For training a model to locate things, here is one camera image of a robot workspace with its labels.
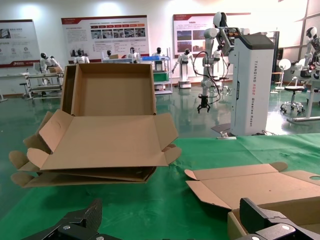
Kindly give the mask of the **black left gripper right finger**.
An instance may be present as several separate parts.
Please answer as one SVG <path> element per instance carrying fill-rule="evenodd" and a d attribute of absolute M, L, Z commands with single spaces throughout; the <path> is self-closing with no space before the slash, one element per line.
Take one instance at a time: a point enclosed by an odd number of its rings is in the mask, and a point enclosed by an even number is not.
<path fill-rule="evenodd" d="M 249 198 L 241 198 L 239 216 L 248 235 L 238 240 L 318 240 L 318 233 L 293 223 L 279 211 L 257 206 Z"/>

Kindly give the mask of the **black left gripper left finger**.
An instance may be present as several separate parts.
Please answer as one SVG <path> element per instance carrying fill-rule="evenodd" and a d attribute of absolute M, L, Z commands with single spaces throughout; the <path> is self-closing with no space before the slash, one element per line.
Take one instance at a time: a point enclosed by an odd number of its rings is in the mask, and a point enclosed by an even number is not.
<path fill-rule="evenodd" d="M 99 233 L 102 223 L 102 201 L 95 199 L 88 207 L 70 211 L 55 225 L 27 236 L 26 240 L 106 240 Z"/>

